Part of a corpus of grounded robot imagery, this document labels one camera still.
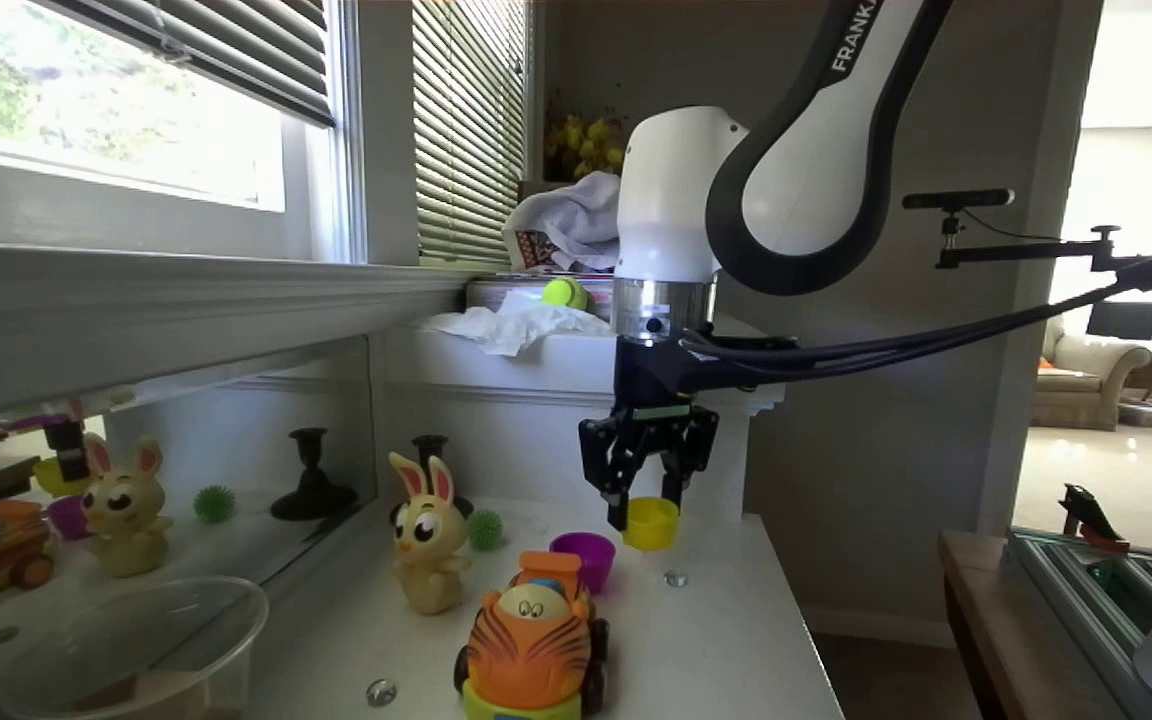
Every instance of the white wall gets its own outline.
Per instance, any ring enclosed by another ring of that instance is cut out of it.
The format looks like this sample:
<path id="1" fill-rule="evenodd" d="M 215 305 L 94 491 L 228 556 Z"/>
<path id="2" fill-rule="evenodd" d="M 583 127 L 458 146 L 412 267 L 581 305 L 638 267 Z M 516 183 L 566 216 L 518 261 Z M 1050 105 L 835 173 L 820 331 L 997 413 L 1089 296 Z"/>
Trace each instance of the white wall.
<path id="1" fill-rule="evenodd" d="M 551 97 L 626 116 L 721 102 L 757 121 L 788 89 L 820 12 L 822 0 L 564 0 Z M 1006 183 L 1020 203 L 993 221 L 1057 233 L 1091 20 L 1096 5 L 1084 0 L 950 5 L 901 126 L 891 193 Z M 822 345 L 1039 299 L 1039 273 L 937 273 L 937 226 L 938 216 L 891 214 L 872 261 L 835 288 L 796 299 L 723 288 L 723 307 Z M 937 537 L 1006 511 L 1000 506 L 1015 487 L 1031 355 L 1027 331 L 872 378 L 796 383 L 759 421 L 757 509 L 820 623 L 942 640 Z"/>

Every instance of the toy rabbit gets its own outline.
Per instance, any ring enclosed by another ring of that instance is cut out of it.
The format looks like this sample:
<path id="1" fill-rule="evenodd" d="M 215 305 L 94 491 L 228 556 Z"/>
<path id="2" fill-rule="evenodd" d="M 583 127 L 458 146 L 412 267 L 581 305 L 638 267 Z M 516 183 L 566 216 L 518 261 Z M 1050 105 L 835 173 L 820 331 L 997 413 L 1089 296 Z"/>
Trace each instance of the toy rabbit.
<path id="1" fill-rule="evenodd" d="M 136 468 L 116 468 L 98 437 L 85 440 L 93 484 L 85 491 L 94 561 L 106 575 L 140 575 L 163 565 L 160 443 L 140 443 Z"/>
<path id="2" fill-rule="evenodd" d="M 458 603 L 458 543 L 465 518 L 455 509 L 453 473 L 439 456 L 428 456 L 428 475 L 400 451 L 387 451 L 387 468 L 403 481 L 408 506 L 391 518 L 391 574 L 408 603 L 422 616 Z"/>

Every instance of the white shelf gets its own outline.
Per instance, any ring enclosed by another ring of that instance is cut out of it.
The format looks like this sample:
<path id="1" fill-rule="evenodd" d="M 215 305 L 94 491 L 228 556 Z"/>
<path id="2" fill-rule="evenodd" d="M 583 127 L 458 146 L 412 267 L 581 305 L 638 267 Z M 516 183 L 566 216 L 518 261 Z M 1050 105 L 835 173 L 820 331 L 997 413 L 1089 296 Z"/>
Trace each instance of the white shelf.
<path id="1" fill-rule="evenodd" d="M 455 305 L 465 273 L 0 248 L 0 413 Z"/>
<path id="2" fill-rule="evenodd" d="M 516 574 L 516 551 L 555 534 L 609 534 L 597 518 L 564 518 L 478 501 L 503 518 L 509 548 L 471 556 L 469 599 L 446 616 L 417 616 L 387 574 L 387 526 L 373 509 L 275 584 L 273 628 L 257 645 L 252 715 L 283 720 L 453 720 L 453 662 L 475 599 Z M 806 623 L 780 575 L 759 522 L 684 527 L 684 548 L 638 556 L 614 548 L 609 591 L 611 705 L 600 720 L 675 715 L 843 715 Z M 369 686 L 391 682 L 394 705 L 369 710 Z"/>

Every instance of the yellow ball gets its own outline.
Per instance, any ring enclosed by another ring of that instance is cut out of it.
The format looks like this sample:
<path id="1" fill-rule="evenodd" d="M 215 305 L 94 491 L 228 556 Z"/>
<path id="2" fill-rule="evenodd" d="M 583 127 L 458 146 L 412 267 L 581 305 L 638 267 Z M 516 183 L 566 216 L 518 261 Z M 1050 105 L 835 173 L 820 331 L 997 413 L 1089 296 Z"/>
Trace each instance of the yellow ball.
<path id="1" fill-rule="evenodd" d="M 561 305 L 561 307 L 586 307 L 583 283 L 571 277 L 555 277 L 540 288 L 544 305 Z"/>

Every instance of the small black object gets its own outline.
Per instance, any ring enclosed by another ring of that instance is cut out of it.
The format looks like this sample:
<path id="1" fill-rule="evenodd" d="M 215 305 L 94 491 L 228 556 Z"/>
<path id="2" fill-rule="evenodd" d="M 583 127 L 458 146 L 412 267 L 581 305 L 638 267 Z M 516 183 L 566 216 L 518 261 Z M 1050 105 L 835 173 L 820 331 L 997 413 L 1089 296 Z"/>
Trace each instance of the small black object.
<path id="1" fill-rule="evenodd" d="M 1091 258 L 1091 267 L 1117 267 L 1111 248 L 1098 242 L 942 248 L 937 267 L 1000 264 L 1000 261 L 1020 264 L 1020 261 L 1061 261 L 1061 258 Z"/>
<path id="2" fill-rule="evenodd" d="M 266 511 L 275 522 L 314 522 L 314 518 L 338 518 L 354 506 L 354 491 L 344 484 L 330 484 L 328 473 L 318 468 L 322 456 L 322 427 L 294 427 L 294 451 L 298 451 L 298 484 L 293 496 L 278 496 Z"/>
<path id="3" fill-rule="evenodd" d="M 1064 534 L 1084 527 L 1098 541 L 1120 543 L 1125 537 L 1107 526 L 1098 501 L 1084 484 L 1064 484 L 1061 509 L 1069 511 Z"/>
<path id="4" fill-rule="evenodd" d="M 649 456 L 658 456 L 658 496 L 684 506 L 692 473 L 707 468 L 721 415 L 699 405 L 675 408 L 611 408 L 609 421 L 583 421 L 581 460 L 583 481 L 609 501 L 609 526 L 626 526 L 626 484 Z"/>
<path id="5" fill-rule="evenodd" d="M 958 209 L 997 209 L 1012 203 L 1012 187 L 963 187 L 963 193 L 906 193 L 904 209 L 938 209 L 938 214 L 958 214 Z"/>
<path id="6" fill-rule="evenodd" d="M 85 421 L 50 421 L 42 426 L 47 450 L 54 451 L 60 475 L 65 481 L 87 481 L 87 451 L 85 451 Z"/>
<path id="7" fill-rule="evenodd" d="M 1091 226 L 1091 238 L 1096 238 L 1098 246 L 1107 246 L 1111 233 L 1120 233 L 1120 229 L 1117 229 L 1117 226 Z"/>
<path id="8" fill-rule="evenodd" d="M 417 443 L 421 468 L 428 473 L 428 460 L 431 460 L 431 456 L 443 456 L 446 437 L 412 437 L 412 443 Z"/>

